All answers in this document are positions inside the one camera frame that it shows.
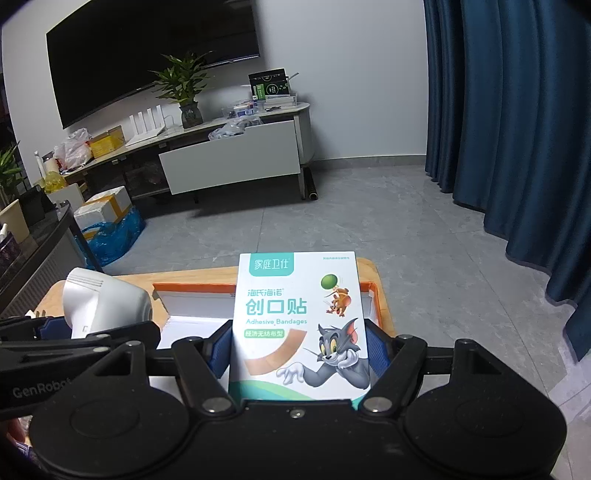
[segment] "white foam box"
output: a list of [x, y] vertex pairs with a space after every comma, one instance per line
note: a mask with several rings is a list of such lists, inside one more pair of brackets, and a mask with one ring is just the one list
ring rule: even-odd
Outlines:
[[[382, 327], [378, 287], [360, 282], [363, 316]], [[168, 313], [158, 349], [170, 348], [176, 340], [189, 336], [207, 338], [234, 315], [236, 284], [155, 283], [154, 293]], [[219, 379], [228, 390], [229, 368]], [[174, 377], [150, 377], [150, 385], [183, 401]]]
[[130, 207], [131, 199], [125, 187], [116, 187], [90, 197], [74, 212], [74, 218], [80, 230], [84, 230], [95, 223], [118, 223]]

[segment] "white camera device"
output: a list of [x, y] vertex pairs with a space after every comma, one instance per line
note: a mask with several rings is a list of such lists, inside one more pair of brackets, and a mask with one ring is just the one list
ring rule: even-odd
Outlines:
[[152, 320], [150, 295], [143, 288], [85, 268], [67, 276], [63, 304], [72, 338]]

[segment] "wooden table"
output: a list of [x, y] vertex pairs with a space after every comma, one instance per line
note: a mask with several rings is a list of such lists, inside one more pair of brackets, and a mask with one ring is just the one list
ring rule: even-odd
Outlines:
[[[382, 327], [390, 336], [395, 336], [396, 331], [388, 310], [388, 302], [380, 280], [378, 269], [374, 263], [366, 258], [357, 259], [357, 269], [360, 281], [371, 281], [378, 286], [379, 305], [382, 315]], [[238, 267], [204, 268], [202, 270], [181, 270], [177, 272], [142, 273], [135, 275], [120, 275], [116, 278], [125, 280], [133, 285], [143, 288], [152, 298], [154, 309], [154, 321], [162, 328], [168, 320], [168, 313], [160, 299], [154, 298], [154, 283], [236, 283]], [[64, 289], [64, 281], [59, 281], [51, 287], [36, 310], [46, 311], [47, 315], [59, 317], [64, 315], [61, 295]]]

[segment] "black tv screen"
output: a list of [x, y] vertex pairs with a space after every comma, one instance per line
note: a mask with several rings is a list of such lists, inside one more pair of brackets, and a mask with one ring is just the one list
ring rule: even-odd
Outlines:
[[210, 66], [259, 55], [251, 0], [91, 0], [47, 33], [63, 127], [149, 87], [162, 54]]

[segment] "plastic bag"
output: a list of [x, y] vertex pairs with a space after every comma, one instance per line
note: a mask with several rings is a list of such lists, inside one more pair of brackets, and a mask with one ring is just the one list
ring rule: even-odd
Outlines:
[[232, 118], [223, 127], [216, 128], [207, 137], [210, 140], [218, 138], [234, 137], [235, 135], [242, 135], [246, 127], [254, 125], [262, 125], [261, 119], [254, 115], [244, 115], [237, 118]]
[[[144, 219], [139, 214], [138, 209], [133, 206], [119, 223], [95, 223], [82, 230], [82, 233], [99, 229], [94, 237], [88, 240], [88, 246], [99, 261], [100, 266], [104, 267], [118, 258], [123, 257], [129, 251], [145, 228], [145, 225]], [[88, 258], [86, 259], [86, 268], [94, 270]]]
[[90, 135], [86, 128], [80, 128], [53, 148], [53, 155], [68, 170], [80, 167], [92, 158], [92, 150], [86, 142]]

